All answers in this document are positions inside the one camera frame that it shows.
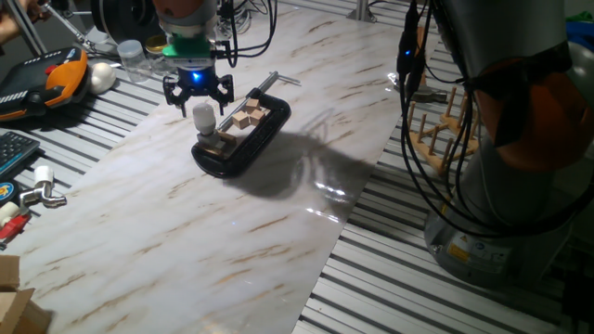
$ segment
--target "keyboard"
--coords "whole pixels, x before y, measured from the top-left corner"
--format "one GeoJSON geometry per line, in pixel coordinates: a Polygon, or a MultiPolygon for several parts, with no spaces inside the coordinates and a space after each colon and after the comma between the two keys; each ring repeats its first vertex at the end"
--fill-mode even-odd
{"type": "Polygon", "coordinates": [[[39,148],[36,140],[9,131],[0,136],[0,180],[5,179],[39,148]]]}

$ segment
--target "black cable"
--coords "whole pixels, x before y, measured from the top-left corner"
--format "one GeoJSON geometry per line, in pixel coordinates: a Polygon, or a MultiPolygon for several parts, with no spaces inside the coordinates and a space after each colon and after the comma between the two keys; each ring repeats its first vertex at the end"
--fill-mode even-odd
{"type": "Polygon", "coordinates": [[[466,110],[464,110],[465,114],[463,119],[463,122],[466,125],[464,130],[464,144],[462,144],[462,151],[460,152],[460,159],[458,160],[458,168],[456,170],[456,192],[458,193],[458,200],[467,212],[471,212],[471,210],[469,209],[468,205],[466,205],[466,200],[462,196],[460,176],[462,175],[462,164],[464,162],[464,159],[466,158],[466,150],[471,140],[472,109],[472,92],[469,92],[468,103],[466,104],[466,110]]]}
{"type": "Polygon", "coordinates": [[[408,155],[407,155],[407,145],[409,145],[410,149],[411,149],[411,156],[413,156],[414,159],[414,148],[412,147],[411,144],[411,140],[410,140],[410,133],[409,133],[409,129],[408,129],[408,105],[410,104],[410,99],[407,101],[407,99],[405,98],[405,87],[403,84],[400,85],[400,104],[401,104],[401,108],[402,108],[402,134],[400,135],[400,146],[402,147],[402,156],[404,158],[405,161],[405,165],[407,166],[408,169],[408,173],[410,174],[410,177],[412,179],[412,182],[415,184],[415,187],[417,188],[417,190],[419,191],[419,194],[423,197],[423,199],[427,202],[427,204],[429,205],[429,207],[435,212],[437,213],[437,215],[439,215],[439,217],[444,220],[444,222],[446,222],[448,225],[454,227],[455,229],[457,229],[458,231],[462,232],[462,233],[466,233],[470,236],[474,236],[474,237],[478,237],[478,238],[504,238],[505,236],[503,235],[489,235],[489,234],[481,234],[481,233],[476,233],[476,232],[472,232],[466,228],[460,227],[459,225],[451,222],[443,213],[441,210],[439,210],[437,207],[435,207],[435,205],[433,204],[433,202],[429,199],[429,197],[427,196],[427,194],[425,193],[425,191],[422,189],[422,187],[420,186],[419,180],[417,180],[417,176],[413,173],[412,171],[412,166],[410,165],[410,161],[408,160],[408,155]]]}
{"type": "Polygon", "coordinates": [[[431,0],[425,0],[425,4],[423,4],[423,9],[420,10],[419,21],[417,22],[417,24],[419,24],[420,19],[423,17],[423,14],[425,13],[425,9],[427,8],[427,3],[429,1],[431,1],[431,0]]]}
{"type": "MultiPolygon", "coordinates": [[[[427,34],[427,33],[428,33],[428,29],[429,29],[428,27],[429,27],[429,24],[430,24],[430,21],[431,21],[431,12],[432,12],[432,7],[431,7],[431,5],[430,5],[430,7],[429,7],[429,13],[428,13],[428,16],[427,16],[427,23],[426,23],[425,34],[427,34]]],[[[422,46],[421,46],[421,47],[425,47],[425,46],[426,46],[426,37],[425,37],[425,42],[422,44],[422,46]]],[[[406,82],[406,76],[405,76],[405,79],[404,79],[404,80],[403,80],[403,79],[401,79],[401,78],[398,78],[398,80],[399,80],[399,82],[400,82],[400,83],[402,83],[402,84],[401,84],[401,88],[402,88],[402,87],[404,87],[404,86],[405,86],[405,84],[404,84],[404,83],[406,82]]],[[[414,94],[414,92],[411,92],[411,91],[409,91],[409,92],[408,92],[408,94],[409,94],[410,96],[412,96],[412,94],[414,94]]],[[[408,109],[403,109],[403,114],[404,114],[405,112],[408,112],[408,109]]],[[[465,219],[467,219],[467,220],[469,220],[469,221],[471,221],[471,222],[473,222],[473,223],[475,223],[475,224],[477,224],[477,225],[479,225],[479,226],[482,226],[482,227],[488,228],[488,229],[494,229],[494,228],[496,228],[496,227],[493,227],[492,225],[488,225],[488,224],[485,224],[485,223],[483,223],[483,222],[479,221],[478,219],[476,219],[476,218],[475,218],[475,217],[473,217],[473,216],[469,216],[469,215],[468,215],[467,213],[465,213],[465,212],[462,212],[460,209],[458,209],[457,207],[455,207],[455,206],[454,206],[452,203],[450,203],[450,201],[449,201],[449,200],[447,200],[447,199],[444,197],[444,195],[443,195],[443,194],[442,194],[442,193],[439,191],[439,189],[437,189],[437,187],[436,187],[436,186],[433,184],[433,181],[431,180],[431,178],[429,177],[429,175],[427,175],[427,173],[426,173],[426,172],[425,172],[425,170],[423,169],[423,167],[422,167],[422,165],[421,165],[421,163],[420,163],[419,157],[418,157],[418,156],[417,156],[417,154],[415,153],[415,150],[414,150],[414,148],[413,148],[413,146],[412,146],[412,144],[411,144],[411,142],[410,142],[409,134],[408,134],[408,133],[406,133],[406,134],[404,134],[404,135],[408,137],[408,139],[407,139],[407,140],[408,140],[409,148],[410,148],[410,150],[411,150],[411,156],[412,156],[412,158],[413,158],[413,161],[415,162],[415,164],[416,164],[416,165],[417,165],[417,167],[419,168],[419,171],[420,171],[420,174],[421,174],[422,178],[425,180],[425,182],[427,183],[427,185],[428,185],[428,186],[429,186],[429,187],[432,189],[432,191],[435,193],[435,195],[437,196],[437,198],[438,198],[439,200],[441,200],[443,203],[445,203],[445,205],[447,205],[447,207],[449,207],[449,208],[450,208],[452,211],[454,211],[454,212],[455,212],[455,213],[457,213],[458,215],[462,216],[463,218],[465,218],[465,219]]]]}
{"type": "MultiPolygon", "coordinates": [[[[430,3],[430,13],[429,13],[428,19],[427,19],[428,23],[429,23],[429,18],[431,17],[432,6],[433,6],[433,3],[430,3]]],[[[401,134],[401,146],[402,146],[402,150],[403,150],[403,157],[405,160],[405,164],[407,165],[407,169],[410,173],[413,183],[415,184],[415,187],[417,188],[417,190],[419,191],[419,193],[421,194],[423,199],[427,202],[427,204],[431,207],[431,209],[437,215],[439,215],[440,218],[442,218],[444,220],[444,222],[451,225],[453,228],[455,228],[458,231],[461,231],[463,233],[466,233],[466,234],[469,234],[469,235],[472,235],[475,237],[479,237],[479,238],[510,238],[510,237],[536,236],[536,235],[547,233],[547,232],[553,231],[557,228],[560,228],[561,226],[563,226],[564,224],[567,223],[568,219],[571,219],[571,217],[573,217],[575,214],[584,210],[586,208],[586,206],[592,201],[592,199],[594,199],[594,174],[593,174],[590,179],[590,184],[588,186],[588,189],[576,201],[574,201],[572,204],[568,205],[563,210],[551,215],[548,218],[541,219],[540,221],[537,221],[534,224],[510,228],[508,226],[498,227],[497,225],[487,225],[477,219],[467,219],[471,223],[482,226],[484,228],[494,230],[494,231],[500,230],[500,231],[496,231],[497,234],[489,235],[489,234],[481,234],[481,233],[472,232],[470,230],[462,228],[459,225],[451,222],[448,218],[445,217],[445,215],[442,213],[442,211],[438,210],[435,207],[435,205],[433,205],[431,200],[427,197],[427,195],[425,194],[425,191],[421,188],[421,186],[419,184],[417,176],[412,171],[410,161],[408,160],[407,146],[411,150],[411,156],[413,157],[413,160],[417,164],[417,167],[419,168],[420,173],[421,173],[422,177],[424,178],[425,182],[429,185],[429,187],[432,188],[432,190],[435,192],[437,197],[442,198],[442,201],[444,202],[445,205],[447,205],[447,207],[451,208],[454,212],[458,213],[459,210],[457,208],[453,207],[451,205],[451,203],[449,203],[448,200],[445,200],[443,198],[443,195],[441,194],[441,192],[439,192],[434,187],[432,180],[424,172],[422,165],[420,165],[419,158],[417,157],[417,155],[415,153],[415,149],[412,146],[412,142],[410,140],[410,133],[409,133],[408,125],[407,125],[408,124],[408,121],[407,121],[408,106],[409,106],[410,100],[411,100],[410,96],[407,98],[405,95],[406,89],[405,89],[404,83],[407,81],[407,75],[406,74],[403,75],[403,73],[399,73],[399,75],[400,75],[399,80],[402,83],[400,85],[400,94],[401,94],[401,108],[403,111],[403,113],[402,113],[403,124],[402,124],[402,134],[401,134]]],[[[461,138],[460,136],[466,134],[466,136],[464,138],[463,147],[462,147],[462,154],[460,155],[461,156],[460,161],[463,161],[465,153],[466,153],[466,148],[468,147],[468,142],[470,141],[470,132],[471,132],[471,123],[472,123],[472,97],[471,96],[469,97],[469,100],[470,100],[470,105],[468,105],[469,111],[467,111],[467,115],[465,115],[465,117],[464,117],[463,124],[460,129],[460,134],[458,134],[458,140],[457,140],[457,144],[456,144],[456,148],[457,148],[459,145],[459,139],[461,138]]],[[[451,152],[452,157],[455,156],[455,152],[456,152],[455,149],[451,152]]],[[[457,172],[458,186],[457,186],[457,188],[458,188],[458,196],[461,198],[461,200],[463,200],[463,197],[461,196],[461,190],[459,188],[459,176],[461,175],[461,163],[458,165],[458,172],[457,172]]]]}
{"type": "Polygon", "coordinates": [[[248,1],[249,1],[249,0],[243,0],[243,1],[241,2],[241,4],[239,4],[239,6],[238,6],[237,8],[233,8],[233,11],[234,11],[234,12],[237,12],[237,11],[238,11],[240,8],[242,8],[242,7],[243,7],[243,5],[247,4],[247,3],[248,3],[248,1]]]}
{"type": "Polygon", "coordinates": [[[371,6],[375,6],[377,4],[392,4],[392,5],[398,5],[397,3],[393,3],[391,1],[385,1],[385,0],[376,0],[373,1],[371,3],[369,3],[368,8],[370,8],[371,6]]]}
{"type": "Polygon", "coordinates": [[[431,70],[431,68],[429,67],[429,65],[427,65],[427,70],[429,70],[429,73],[431,74],[431,76],[437,80],[440,83],[444,83],[444,84],[461,84],[464,83],[466,81],[466,79],[464,78],[460,78],[454,81],[448,81],[448,80],[443,80],[437,77],[437,75],[435,75],[435,73],[433,73],[433,71],[431,70]]]}
{"type": "Polygon", "coordinates": [[[464,136],[464,132],[466,130],[467,124],[465,122],[462,123],[460,127],[460,132],[458,133],[458,137],[456,137],[456,141],[454,145],[450,148],[449,156],[445,157],[447,159],[447,164],[445,165],[445,190],[447,191],[447,195],[453,199],[454,193],[452,192],[452,186],[449,183],[449,172],[452,168],[452,162],[454,161],[454,157],[456,156],[456,151],[458,150],[458,146],[462,141],[462,137],[464,136]]]}
{"type": "MultiPolygon", "coordinates": [[[[247,0],[244,0],[241,5],[239,6],[243,6],[243,4],[246,3],[247,0]]],[[[233,49],[235,50],[235,52],[233,53],[233,58],[231,58],[231,54],[228,54],[228,63],[229,63],[229,67],[231,67],[231,69],[235,68],[236,66],[238,66],[238,60],[239,60],[239,42],[238,42],[238,29],[235,25],[235,13],[233,13],[233,15],[231,15],[231,31],[233,32],[233,49]]]]}
{"type": "Polygon", "coordinates": [[[266,9],[266,12],[264,12],[262,9],[260,9],[260,7],[258,7],[258,6],[257,6],[257,5],[256,5],[256,4],[253,2],[253,0],[249,0],[249,1],[250,1],[250,3],[252,4],[252,6],[253,6],[254,8],[256,8],[256,10],[255,10],[255,11],[259,12],[259,13],[260,13],[260,14],[262,14],[262,15],[268,15],[268,12],[269,12],[269,11],[268,11],[268,7],[266,6],[266,3],[264,2],[264,0],[260,0],[260,2],[262,3],[262,6],[264,6],[264,8],[266,9]]]}
{"type": "MultiPolygon", "coordinates": [[[[272,1],[271,0],[268,0],[268,6],[272,8],[272,1]]],[[[255,54],[252,54],[252,55],[239,55],[240,58],[255,58],[255,57],[261,56],[264,52],[266,52],[266,50],[270,46],[270,43],[272,42],[272,38],[274,37],[275,31],[277,29],[277,16],[278,16],[278,0],[275,0],[274,14],[271,11],[270,12],[270,15],[268,15],[269,21],[270,21],[270,33],[268,35],[268,39],[263,44],[264,48],[262,50],[260,50],[259,52],[255,53],[255,54]]],[[[252,47],[247,47],[247,48],[242,48],[239,51],[253,50],[253,49],[259,48],[261,46],[262,45],[252,46],[252,47]]]]}

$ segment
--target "yellow label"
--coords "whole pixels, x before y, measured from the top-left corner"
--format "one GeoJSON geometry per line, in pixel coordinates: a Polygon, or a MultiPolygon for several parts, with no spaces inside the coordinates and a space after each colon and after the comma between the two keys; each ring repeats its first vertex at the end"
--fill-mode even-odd
{"type": "Polygon", "coordinates": [[[462,262],[466,263],[468,261],[469,258],[469,253],[465,250],[463,250],[462,248],[456,246],[455,244],[451,243],[449,245],[449,248],[447,249],[447,252],[452,255],[453,257],[461,260],[462,262]]]}

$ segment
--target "white egg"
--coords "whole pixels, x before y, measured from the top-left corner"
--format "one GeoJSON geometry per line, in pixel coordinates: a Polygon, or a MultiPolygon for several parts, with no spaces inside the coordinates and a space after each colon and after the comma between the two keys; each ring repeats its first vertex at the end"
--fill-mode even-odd
{"type": "Polygon", "coordinates": [[[91,93],[101,94],[115,84],[115,71],[106,63],[93,65],[91,70],[91,93]]]}

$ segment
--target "white marble surface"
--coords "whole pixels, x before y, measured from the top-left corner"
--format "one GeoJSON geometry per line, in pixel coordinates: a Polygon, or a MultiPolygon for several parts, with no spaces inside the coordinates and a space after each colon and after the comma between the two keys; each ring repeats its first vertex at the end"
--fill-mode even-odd
{"type": "MultiPolygon", "coordinates": [[[[266,34],[260,18],[240,45],[266,34]]],[[[400,116],[399,34],[279,6],[266,54],[217,63],[238,97],[269,71],[303,83],[268,91],[293,113],[240,179],[201,171],[192,120],[155,110],[8,249],[50,332],[290,333],[400,116]]]]}

